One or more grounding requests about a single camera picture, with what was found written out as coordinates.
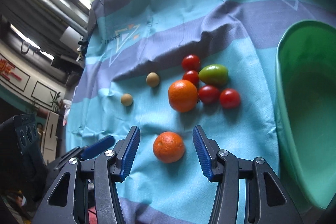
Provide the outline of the red cherry tomato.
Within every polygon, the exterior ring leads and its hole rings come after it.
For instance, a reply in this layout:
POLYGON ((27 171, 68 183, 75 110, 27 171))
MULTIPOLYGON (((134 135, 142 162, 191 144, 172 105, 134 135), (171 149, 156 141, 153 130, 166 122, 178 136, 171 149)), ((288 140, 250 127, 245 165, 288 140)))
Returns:
POLYGON ((219 97, 220 104, 225 109, 233 109, 240 105, 240 94, 235 89, 224 89, 219 97))
POLYGON ((196 87, 199 84, 199 75, 197 71, 192 70, 192 71, 185 72, 182 79, 186 81, 190 81, 196 87))
POLYGON ((205 105, 217 102, 220 94, 220 90, 212 85, 205 85, 198 90, 199 100, 205 105))
POLYGON ((188 55, 182 60, 184 71, 199 71, 201 68, 201 60, 197 55, 188 55))

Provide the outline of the white cylindrical lamp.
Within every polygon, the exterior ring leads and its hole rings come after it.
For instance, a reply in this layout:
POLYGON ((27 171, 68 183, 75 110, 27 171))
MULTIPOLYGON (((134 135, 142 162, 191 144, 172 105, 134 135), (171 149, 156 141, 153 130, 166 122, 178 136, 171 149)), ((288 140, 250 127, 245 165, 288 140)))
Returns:
POLYGON ((80 33, 68 26, 60 37, 60 41, 68 47, 75 47, 82 38, 83 36, 80 33))

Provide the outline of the orange fruit among tomatoes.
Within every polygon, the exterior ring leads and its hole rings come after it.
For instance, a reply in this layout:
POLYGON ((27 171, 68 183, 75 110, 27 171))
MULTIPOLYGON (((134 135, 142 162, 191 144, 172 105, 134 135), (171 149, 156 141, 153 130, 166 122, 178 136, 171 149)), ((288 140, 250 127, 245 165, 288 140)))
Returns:
POLYGON ((168 89, 169 104, 172 109, 180 113, 192 110, 198 103, 198 90, 188 80, 178 80, 168 89))

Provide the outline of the green plastic bowl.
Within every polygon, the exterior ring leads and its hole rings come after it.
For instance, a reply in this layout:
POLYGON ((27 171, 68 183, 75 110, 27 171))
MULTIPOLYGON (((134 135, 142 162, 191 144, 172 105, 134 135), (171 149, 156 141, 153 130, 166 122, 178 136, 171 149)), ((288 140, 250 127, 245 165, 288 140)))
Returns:
POLYGON ((335 28, 295 23, 276 52, 277 134, 282 166, 314 207, 335 195, 335 28))

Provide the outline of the blue striped tablecloth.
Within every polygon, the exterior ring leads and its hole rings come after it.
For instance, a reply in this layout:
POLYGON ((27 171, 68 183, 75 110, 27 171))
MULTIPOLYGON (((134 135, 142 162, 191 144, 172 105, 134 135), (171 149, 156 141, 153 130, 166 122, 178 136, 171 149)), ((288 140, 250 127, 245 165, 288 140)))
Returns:
POLYGON ((131 126, 141 141, 129 177, 118 184, 127 223, 207 223, 216 184, 202 174, 192 131, 201 125, 221 148, 279 169, 274 103, 277 45, 294 23, 335 25, 335 0, 96 0, 89 15, 85 69, 67 122, 66 146, 90 145, 106 135, 123 139, 131 126), (183 74, 187 55, 223 64, 241 105, 174 111, 168 88, 183 74), (146 83, 150 72, 160 83, 146 83), (131 106, 120 99, 133 97, 131 106), (180 135, 183 157, 166 164, 153 143, 163 132, 180 135))

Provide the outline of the red cherry tomato top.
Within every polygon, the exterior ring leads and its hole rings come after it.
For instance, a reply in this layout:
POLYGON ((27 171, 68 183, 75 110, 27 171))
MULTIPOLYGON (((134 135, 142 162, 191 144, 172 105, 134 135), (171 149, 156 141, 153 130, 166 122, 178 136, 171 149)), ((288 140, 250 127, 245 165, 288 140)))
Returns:
POLYGON ((184 71, 199 71, 201 68, 201 60, 197 55, 188 55, 182 60, 184 71))

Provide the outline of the green oval tomato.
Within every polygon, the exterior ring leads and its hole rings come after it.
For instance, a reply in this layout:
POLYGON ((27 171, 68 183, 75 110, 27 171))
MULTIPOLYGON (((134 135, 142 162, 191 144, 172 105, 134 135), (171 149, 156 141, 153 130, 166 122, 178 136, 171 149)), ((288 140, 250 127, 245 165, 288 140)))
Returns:
POLYGON ((220 64, 207 65, 198 76, 203 83, 208 85, 223 86, 228 83, 228 69, 220 64))

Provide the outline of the potted green plant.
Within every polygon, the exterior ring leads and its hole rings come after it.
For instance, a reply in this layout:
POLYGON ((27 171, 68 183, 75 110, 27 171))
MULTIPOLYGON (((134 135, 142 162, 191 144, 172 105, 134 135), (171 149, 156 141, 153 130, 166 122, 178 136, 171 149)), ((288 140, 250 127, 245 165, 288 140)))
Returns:
POLYGON ((55 94, 50 93, 50 95, 51 95, 52 110, 58 113, 63 106, 63 100, 61 99, 61 93, 60 92, 57 92, 55 94))

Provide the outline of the orange fruit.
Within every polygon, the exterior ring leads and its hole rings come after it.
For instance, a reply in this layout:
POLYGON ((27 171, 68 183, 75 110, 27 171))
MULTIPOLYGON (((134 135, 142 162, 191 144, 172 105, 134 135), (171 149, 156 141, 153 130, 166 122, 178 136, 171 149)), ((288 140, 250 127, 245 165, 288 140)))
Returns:
POLYGON ((183 139, 177 133, 166 131, 157 136, 153 143, 153 153, 166 164, 179 161, 185 153, 183 139))

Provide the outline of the red cherry tomato lower left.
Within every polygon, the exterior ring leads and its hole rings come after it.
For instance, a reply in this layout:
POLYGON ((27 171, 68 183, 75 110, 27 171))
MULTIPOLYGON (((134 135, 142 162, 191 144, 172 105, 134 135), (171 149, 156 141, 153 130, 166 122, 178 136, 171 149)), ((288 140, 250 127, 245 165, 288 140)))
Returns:
POLYGON ((212 85, 205 85, 198 90, 199 100, 205 105, 217 102, 220 94, 220 90, 212 85))

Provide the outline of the tan longan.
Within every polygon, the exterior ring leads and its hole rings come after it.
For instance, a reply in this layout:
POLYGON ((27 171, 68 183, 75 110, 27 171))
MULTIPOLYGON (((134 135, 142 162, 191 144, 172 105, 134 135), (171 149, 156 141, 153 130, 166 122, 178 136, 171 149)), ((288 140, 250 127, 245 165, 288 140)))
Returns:
POLYGON ((121 101, 121 103, 122 103, 124 106, 128 107, 128 106, 131 106, 131 105, 132 105, 132 103, 133 103, 133 97, 132 97, 131 94, 129 94, 129 93, 125 93, 125 94, 123 94, 123 95, 121 96, 120 101, 121 101))
POLYGON ((151 88, 155 88, 160 83, 159 75, 155 72, 150 72, 146 77, 146 83, 151 88))

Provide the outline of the red cherry tomato lower right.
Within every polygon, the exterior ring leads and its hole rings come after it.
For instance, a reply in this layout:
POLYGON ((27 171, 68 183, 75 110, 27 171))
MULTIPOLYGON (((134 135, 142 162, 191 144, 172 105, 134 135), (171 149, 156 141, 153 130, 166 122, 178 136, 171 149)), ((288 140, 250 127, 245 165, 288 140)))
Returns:
POLYGON ((225 109, 233 109, 240 105, 240 94, 235 89, 224 89, 219 97, 220 104, 225 109))

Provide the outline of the tan longan lower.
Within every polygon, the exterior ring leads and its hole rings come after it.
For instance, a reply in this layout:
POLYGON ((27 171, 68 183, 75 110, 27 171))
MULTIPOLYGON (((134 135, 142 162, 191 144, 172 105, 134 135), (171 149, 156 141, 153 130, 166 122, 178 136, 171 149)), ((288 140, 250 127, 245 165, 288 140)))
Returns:
POLYGON ((128 107, 128 106, 131 106, 131 105, 132 105, 132 103, 133 103, 133 97, 132 97, 131 94, 129 94, 129 93, 125 93, 125 94, 123 94, 123 95, 121 96, 120 101, 121 101, 121 103, 122 103, 124 106, 128 107))

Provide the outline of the tan longan upper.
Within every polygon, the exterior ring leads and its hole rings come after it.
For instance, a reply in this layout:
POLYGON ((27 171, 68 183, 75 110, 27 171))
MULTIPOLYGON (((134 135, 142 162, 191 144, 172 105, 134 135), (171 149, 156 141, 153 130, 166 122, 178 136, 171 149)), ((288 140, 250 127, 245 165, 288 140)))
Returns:
POLYGON ((150 72, 146 77, 146 83, 151 88, 155 88, 160 83, 159 75, 155 72, 150 72))

